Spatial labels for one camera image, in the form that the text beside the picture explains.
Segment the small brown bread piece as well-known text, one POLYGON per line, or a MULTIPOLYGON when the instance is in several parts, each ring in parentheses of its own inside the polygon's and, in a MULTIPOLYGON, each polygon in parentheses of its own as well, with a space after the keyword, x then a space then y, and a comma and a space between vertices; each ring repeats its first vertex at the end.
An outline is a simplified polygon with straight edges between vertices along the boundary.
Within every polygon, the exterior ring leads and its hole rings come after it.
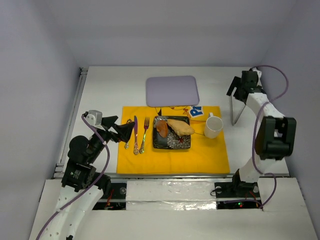
POLYGON ((158 120, 155 124, 156 130, 162 138, 166 138, 169 134, 168 124, 165 120, 158 120))

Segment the steel serving tongs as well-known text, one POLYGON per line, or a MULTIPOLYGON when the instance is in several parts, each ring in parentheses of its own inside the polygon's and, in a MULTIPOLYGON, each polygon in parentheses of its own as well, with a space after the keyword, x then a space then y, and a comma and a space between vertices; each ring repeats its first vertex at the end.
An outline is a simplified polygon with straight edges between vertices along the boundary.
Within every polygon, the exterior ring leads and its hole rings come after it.
POLYGON ((242 103, 241 108, 238 112, 235 112, 234 108, 234 98, 232 96, 229 97, 229 108, 230 108, 230 122, 232 126, 235 126, 241 117, 246 105, 242 103))

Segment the large yellow bread piece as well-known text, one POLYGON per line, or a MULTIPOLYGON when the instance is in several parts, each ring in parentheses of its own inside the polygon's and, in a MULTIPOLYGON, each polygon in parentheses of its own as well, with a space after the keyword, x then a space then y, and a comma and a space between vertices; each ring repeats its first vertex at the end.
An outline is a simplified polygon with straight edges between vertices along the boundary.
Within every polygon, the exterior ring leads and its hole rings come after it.
POLYGON ((168 119, 167 124, 178 136, 190 136, 195 130, 186 122, 175 119, 168 119))

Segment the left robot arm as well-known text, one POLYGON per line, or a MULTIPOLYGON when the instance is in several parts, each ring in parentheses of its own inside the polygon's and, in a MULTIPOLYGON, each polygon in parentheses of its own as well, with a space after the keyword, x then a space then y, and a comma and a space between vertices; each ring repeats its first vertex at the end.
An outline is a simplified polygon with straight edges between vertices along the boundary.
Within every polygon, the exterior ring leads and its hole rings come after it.
POLYGON ((106 169, 97 172, 93 163, 103 150, 110 153, 109 141, 127 143, 135 127, 133 121, 117 125, 116 115, 104 117, 97 110, 86 111, 81 119, 93 135, 90 138, 78 135, 70 141, 54 213, 36 236, 38 240, 76 240, 79 237, 90 211, 112 190, 106 169))

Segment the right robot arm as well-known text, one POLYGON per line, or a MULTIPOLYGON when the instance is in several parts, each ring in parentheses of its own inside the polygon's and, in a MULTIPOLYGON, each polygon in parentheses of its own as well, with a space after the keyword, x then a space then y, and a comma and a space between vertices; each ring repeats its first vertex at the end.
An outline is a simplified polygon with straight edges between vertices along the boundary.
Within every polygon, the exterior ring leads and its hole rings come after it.
POLYGON ((232 176, 231 182, 217 182, 215 196, 219 199, 244 199, 258 186, 271 165, 291 156, 294 150, 297 121, 276 109, 273 100, 260 85, 262 76, 257 67, 234 77, 227 96, 244 103, 256 116, 253 127, 251 158, 232 176))

